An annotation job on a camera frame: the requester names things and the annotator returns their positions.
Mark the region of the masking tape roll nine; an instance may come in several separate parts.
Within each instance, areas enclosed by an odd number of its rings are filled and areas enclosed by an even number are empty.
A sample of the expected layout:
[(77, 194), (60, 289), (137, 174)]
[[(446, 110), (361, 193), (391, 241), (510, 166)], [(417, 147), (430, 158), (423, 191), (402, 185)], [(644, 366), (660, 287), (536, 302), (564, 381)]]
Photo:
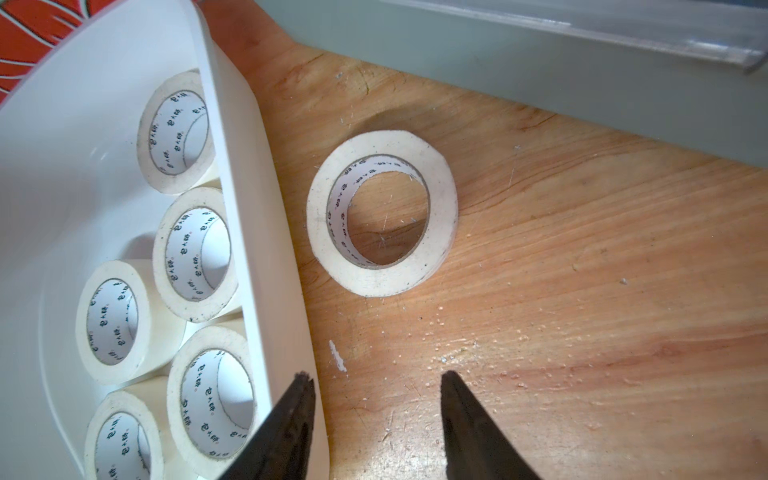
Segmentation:
[(170, 205), (156, 232), (152, 267), (160, 297), (188, 322), (208, 322), (242, 308), (221, 189), (193, 188)]

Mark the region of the masking tape roll seven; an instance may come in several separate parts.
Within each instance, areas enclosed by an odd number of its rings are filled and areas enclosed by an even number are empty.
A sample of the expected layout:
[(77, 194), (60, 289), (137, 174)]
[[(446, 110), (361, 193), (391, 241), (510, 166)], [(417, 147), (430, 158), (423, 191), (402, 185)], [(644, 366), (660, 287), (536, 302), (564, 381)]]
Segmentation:
[(219, 178), (200, 72), (181, 72), (149, 98), (137, 132), (138, 165), (150, 186), (180, 195)]

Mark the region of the masking tape roll eight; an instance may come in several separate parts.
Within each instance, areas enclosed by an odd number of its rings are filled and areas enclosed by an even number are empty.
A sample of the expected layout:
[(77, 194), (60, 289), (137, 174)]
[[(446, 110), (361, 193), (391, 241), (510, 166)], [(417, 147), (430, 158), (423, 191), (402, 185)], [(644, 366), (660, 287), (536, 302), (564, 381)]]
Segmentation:
[[(421, 184), (428, 215), (416, 245), (397, 261), (380, 265), (355, 247), (348, 210), (365, 182), (393, 172)], [(399, 295), (429, 279), (450, 252), (458, 218), (457, 189), (446, 159), (405, 130), (362, 133), (336, 147), (315, 175), (306, 205), (314, 256), (339, 285), (367, 298)]]

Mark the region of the white plastic storage tray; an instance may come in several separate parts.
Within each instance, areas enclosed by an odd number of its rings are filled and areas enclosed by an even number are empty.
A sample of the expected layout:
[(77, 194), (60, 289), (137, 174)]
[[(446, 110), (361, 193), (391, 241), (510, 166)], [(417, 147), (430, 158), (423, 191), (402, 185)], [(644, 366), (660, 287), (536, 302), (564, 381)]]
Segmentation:
[(254, 93), (190, 1), (10, 1), (1, 8), (1, 475), (79, 479), (107, 387), (75, 336), (101, 263), (147, 258), (171, 197), (136, 159), (171, 76), (201, 73), (233, 262), (269, 409), (314, 357), (290, 230)]

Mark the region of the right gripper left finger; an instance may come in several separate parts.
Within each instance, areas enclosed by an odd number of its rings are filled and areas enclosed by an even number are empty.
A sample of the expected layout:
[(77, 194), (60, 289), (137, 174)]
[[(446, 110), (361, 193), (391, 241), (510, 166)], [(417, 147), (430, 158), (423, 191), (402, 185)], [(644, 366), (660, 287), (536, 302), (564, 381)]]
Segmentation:
[(305, 479), (314, 429), (314, 380), (299, 372), (221, 477), (225, 480)]

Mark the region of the masking tape roll two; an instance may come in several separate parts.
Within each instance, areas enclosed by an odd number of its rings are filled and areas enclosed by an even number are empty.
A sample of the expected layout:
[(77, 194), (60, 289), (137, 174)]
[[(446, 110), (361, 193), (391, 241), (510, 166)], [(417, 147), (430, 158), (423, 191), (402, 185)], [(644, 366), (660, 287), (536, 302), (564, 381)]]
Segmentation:
[(149, 260), (112, 260), (86, 281), (75, 340), (89, 375), (103, 385), (134, 381), (163, 368), (180, 348), (186, 321), (156, 287)]

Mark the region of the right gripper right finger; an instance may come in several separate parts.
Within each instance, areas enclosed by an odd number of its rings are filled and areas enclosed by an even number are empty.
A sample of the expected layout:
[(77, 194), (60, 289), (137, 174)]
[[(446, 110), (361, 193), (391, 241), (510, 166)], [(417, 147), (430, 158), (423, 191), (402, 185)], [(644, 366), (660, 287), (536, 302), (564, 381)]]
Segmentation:
[(460, 375), (441, 377), (441, 416), (449, 479), (537, 479)]

